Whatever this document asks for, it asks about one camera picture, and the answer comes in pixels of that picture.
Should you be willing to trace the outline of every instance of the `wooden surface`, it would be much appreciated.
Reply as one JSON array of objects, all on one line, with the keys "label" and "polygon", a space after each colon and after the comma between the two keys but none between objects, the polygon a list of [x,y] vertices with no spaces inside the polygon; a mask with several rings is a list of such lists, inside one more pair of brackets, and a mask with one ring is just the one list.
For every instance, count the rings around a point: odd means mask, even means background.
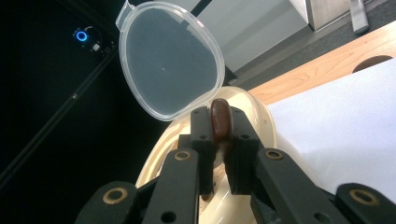
[{"label": "wooden surface", "polygon": [[249,92],[269,105],[347,76],[359,63],[378,55],[396,57],[396,21],[265,82]]}]

